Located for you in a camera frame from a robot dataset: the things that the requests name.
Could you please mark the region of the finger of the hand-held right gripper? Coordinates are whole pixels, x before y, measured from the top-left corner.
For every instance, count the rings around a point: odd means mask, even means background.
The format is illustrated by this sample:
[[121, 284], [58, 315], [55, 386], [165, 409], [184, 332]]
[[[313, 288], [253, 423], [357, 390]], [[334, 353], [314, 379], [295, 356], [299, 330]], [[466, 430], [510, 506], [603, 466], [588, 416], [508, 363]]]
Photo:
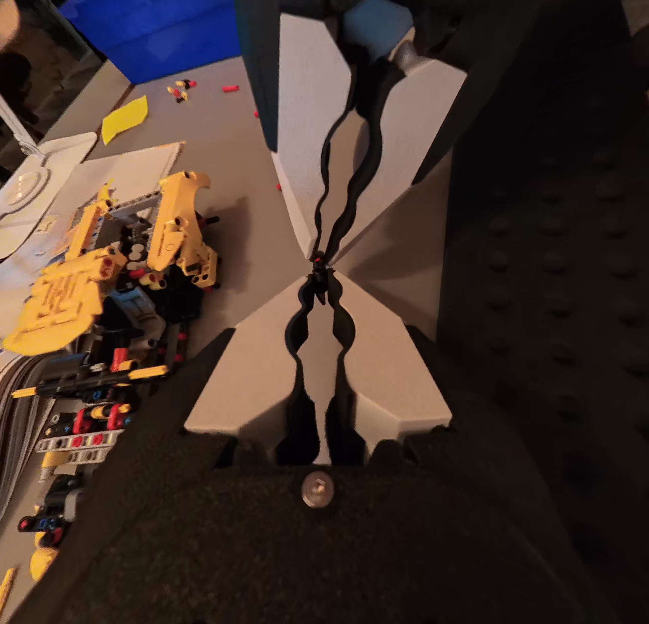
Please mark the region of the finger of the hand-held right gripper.
[[367, 149], [347, 187], [342, 214], [325, 250], [335, 263], [410, 189], [467, 74], [441, 60], [396, 56], [381, 60], [361, 98]]
[[310, 259], [325, 193], [321, 159], [346, 111], [352, 72], [323, 21], [280, 15], [277, 149], [272, 161], [298, 245]]

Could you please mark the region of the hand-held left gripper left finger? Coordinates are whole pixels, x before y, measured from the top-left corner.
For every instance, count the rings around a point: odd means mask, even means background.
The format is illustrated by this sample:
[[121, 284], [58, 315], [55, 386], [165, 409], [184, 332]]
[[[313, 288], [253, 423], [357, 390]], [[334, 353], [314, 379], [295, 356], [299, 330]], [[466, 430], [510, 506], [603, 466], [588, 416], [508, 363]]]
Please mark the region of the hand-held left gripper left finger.
[[281, 465], [320, 452], [315, 406], [297, 353], [308, 337], [313, 277], [303, 276], [241, 321], [184, 427], [261, 445]]

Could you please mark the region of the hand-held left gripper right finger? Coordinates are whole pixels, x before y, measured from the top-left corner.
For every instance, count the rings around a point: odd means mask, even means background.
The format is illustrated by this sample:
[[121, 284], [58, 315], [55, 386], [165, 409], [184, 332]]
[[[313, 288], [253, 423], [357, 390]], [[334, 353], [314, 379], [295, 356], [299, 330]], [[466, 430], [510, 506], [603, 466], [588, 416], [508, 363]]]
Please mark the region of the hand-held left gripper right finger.
[[332, 269], [327, 290], [341, 345], [325, 415], [331, 463], [362, 465], [380, 442], [403, 444], [450, 425], [452, 412], [403, 320]]

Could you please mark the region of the yellow toy brick car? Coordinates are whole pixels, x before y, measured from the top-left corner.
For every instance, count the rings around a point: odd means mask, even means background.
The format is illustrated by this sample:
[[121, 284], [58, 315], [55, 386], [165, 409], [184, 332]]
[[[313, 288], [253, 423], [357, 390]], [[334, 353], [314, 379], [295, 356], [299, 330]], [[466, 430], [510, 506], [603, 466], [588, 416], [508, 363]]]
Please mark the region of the yellow toy brick car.
[[10, 353], [44, 363], [11, 400], [79, 404], [55, 412], [34, 443], [43, 456], [40, 479], [49, 486], [17, 524], [34, 537], [34, 583], [58, 555], [93, 472], [142, 403], [184, 365], [190, 326], [204, 297], [220, 286], [221, 258], [203, 235], [219, 217], [195, 207], [197, 193], [210, 185], [206, 173], [181, 171], [120, 202], [105, 183], [75, 217], [4, 338]]

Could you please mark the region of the grey desk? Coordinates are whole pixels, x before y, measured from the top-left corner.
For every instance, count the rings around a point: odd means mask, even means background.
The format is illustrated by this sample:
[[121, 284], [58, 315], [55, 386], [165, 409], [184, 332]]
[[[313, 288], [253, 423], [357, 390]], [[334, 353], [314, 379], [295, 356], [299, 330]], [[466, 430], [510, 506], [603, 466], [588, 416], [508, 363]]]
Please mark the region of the grey desk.
[[[307, 274], [278, 178], [240, 58], [195, 69], [181, 78], [197, 81], [191, 99], [180, 104], [167, 93], [170, 78], [129, 85], [112, 64], [103, 66], [69, 105], [47, 138], [98, 129], [122, 102], [146, 95], [149, 117], [109, 145], [101, 140], [90, 154], [99, 159], [169, 142], [184, 142], [174, 171], [205, 172], [212, 181], [199, 192], [199, 208], [221, 221], [206, 230], [222, 256], [221, 288], [209, 293], [201, 320], [194, 323], [193, 355], [224, 327], [234, 326], [278, 292]], [[224, 94], [223, 85], [239, 85]], [[352, 279], [407, 324], [435, 338], [441, 287], [450, 155], [374, 223], [338, 262]]]

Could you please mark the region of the scattered small brick pieces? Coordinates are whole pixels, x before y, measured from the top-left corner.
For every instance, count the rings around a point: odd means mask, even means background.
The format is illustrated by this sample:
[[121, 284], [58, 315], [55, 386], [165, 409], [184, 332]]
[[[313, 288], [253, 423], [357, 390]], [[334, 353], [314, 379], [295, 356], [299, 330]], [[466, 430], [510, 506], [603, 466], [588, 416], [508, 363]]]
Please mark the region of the scattered small brick pieces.
[[[174, 97], [176, 102], [181, 103], [188, 101], [188, 91], [196, 88], [197, 85], [196, 80], [177, 80], [174, 86], [167, 86], [167, 92]], [[236, 93], [239, 91], [239, 85], [223, 85], [221, 86], [221, 90], [224, 94]]]

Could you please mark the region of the black perforated mat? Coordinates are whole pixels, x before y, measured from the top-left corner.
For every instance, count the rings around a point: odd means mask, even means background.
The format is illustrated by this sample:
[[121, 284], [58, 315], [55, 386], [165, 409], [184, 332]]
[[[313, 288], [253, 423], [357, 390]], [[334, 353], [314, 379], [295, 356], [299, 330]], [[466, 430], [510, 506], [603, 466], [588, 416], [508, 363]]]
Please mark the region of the black perforated mat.
[[543, 0], [453, 149], [439, 312], [621, 623], [648, 622], [647, 91], [622, 0]]

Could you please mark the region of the blue storage bin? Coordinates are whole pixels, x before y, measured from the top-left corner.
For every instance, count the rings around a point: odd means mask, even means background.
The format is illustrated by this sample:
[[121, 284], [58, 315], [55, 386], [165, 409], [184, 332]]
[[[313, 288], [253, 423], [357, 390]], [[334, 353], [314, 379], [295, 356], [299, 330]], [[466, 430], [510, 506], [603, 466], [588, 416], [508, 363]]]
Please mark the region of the blue storage bin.
[[234, 0], [68, 0], [59, 11], [132, 84], [241, 54]]

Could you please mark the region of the open instruction booklet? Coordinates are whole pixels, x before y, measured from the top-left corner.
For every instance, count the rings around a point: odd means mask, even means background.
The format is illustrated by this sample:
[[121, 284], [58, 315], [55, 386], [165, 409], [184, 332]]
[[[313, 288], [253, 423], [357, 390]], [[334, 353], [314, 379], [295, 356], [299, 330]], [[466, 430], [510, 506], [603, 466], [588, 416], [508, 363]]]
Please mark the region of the open instruction booklet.
[[[55, 258], [54, 249], [68, 232], [68, 224], [75, 215], [81, 215], [85, 204], [92, 205], [102, 184], [109, 183], [113, 198], [128, 201], [154, 193], [158, 182], [168, 174], [178, 157], [179, 143], [129, 152], [119, 156], [94, 159], [76, 165], [60, 192], [48, 207], [41, 223], [42, 231], [35, 231], [21, 247], [1, 264], [1, 341], [16, 328], [25, 303], [30, 299], [33, 285], [40, 272], [49, 265], [64, 260]], [[67, 273], [58, 285], [54, 301], [70, 296], [73, 318], [87, 319], [82, 326], [87, 330], [95, 318], [90, 309], [101, 309], [109, 283], [117, 280], [117, 255], [108, 245], [100, 248], [99, 257], [86, 268]], [[53, 400], [39, 398], [12, 398], [19, 389], [19, 381], [38, 380], [45, 364], [69, 344], [59, 344], [52, 352], [21, 354], [1, 346], [1, 517], [6, 514], [16, 486], [33, 451], [37, 427], [44, 424]]]

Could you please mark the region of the yellow paper note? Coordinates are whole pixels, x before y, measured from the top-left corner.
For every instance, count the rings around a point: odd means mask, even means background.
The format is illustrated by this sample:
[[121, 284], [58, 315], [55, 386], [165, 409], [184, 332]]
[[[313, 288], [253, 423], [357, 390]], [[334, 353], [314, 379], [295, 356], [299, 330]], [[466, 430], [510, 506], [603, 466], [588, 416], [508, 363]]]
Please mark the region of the yellow paper note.
[[105, 116], [101, 125], [101, 139], [107, 146], [120, 133], [141, 125], [149, 115], [149, 105], [146, 95], [115, 109]]

